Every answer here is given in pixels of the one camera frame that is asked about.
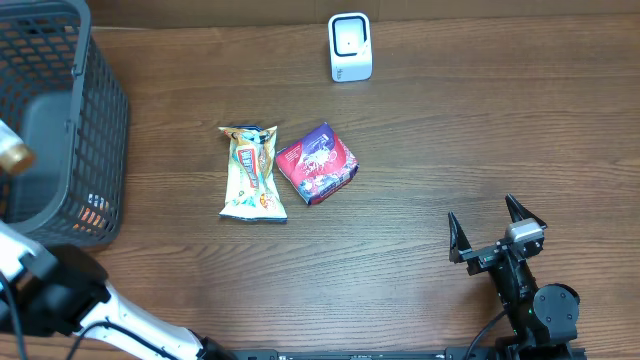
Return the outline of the red purple pad pack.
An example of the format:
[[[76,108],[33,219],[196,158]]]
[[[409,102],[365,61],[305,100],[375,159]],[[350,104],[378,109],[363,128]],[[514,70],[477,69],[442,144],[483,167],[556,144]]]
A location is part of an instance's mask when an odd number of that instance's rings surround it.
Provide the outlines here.
[[[276,164],[307,205],[324,201],[359,169],[355,155],[328,123],[280,150]]]

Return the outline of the yellow snack bag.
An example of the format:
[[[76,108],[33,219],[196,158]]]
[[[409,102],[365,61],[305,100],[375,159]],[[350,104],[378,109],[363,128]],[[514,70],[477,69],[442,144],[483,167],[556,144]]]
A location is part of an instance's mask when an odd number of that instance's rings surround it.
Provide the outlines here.
[[[226,126],[230,139],[223,218],[286,223],[288,216],[274,180],[277,127]]]

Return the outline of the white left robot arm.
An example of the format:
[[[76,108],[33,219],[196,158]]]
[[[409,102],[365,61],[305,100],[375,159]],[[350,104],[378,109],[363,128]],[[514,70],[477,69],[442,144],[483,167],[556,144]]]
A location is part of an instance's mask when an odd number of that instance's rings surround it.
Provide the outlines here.
[[[1,331],[27,357],[27,336],[74,335],[140,359],[232,359],[215,341],[167,323],[122,297],[105,269],[73,245],[45,247],[1,224]]]

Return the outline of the white tube gold cap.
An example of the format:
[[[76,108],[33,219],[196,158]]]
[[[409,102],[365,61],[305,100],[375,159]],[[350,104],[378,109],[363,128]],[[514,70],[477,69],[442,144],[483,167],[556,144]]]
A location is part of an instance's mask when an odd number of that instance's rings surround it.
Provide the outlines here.
[[[4,121],[1,121],[0,138],[0,163],[6,173],[18,175],[33,166],[34,152]]]

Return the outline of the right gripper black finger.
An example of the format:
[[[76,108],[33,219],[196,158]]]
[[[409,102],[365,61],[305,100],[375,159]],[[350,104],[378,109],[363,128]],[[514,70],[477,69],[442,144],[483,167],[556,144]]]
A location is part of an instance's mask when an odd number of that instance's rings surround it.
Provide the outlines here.
[[[472,251],[472,248],[452,211],[448,213],[448,221],[450,232],[449,261],[461,263],[465,260],[465,256]]]
[[[505,202],[509,211],[509,215],[513,223],[524,221],[527,219],[534,220],[543,230],[547,228],[547,224],[524,207],[512,194],[505,196]]]

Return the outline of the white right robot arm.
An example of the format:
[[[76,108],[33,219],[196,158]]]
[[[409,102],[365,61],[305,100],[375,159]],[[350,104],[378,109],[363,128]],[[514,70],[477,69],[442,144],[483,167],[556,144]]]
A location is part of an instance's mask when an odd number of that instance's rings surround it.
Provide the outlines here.
[[[455,214],[448,214],[449,260],[469,275],[488,273],[503,310],[462,350],[463,359],[584,359],[578,337],[580,297],[568,285],[540,287],[527,260],[543,250],[546,222],[513,195],[505,196],[511,223],[495,244],[474,250]]]

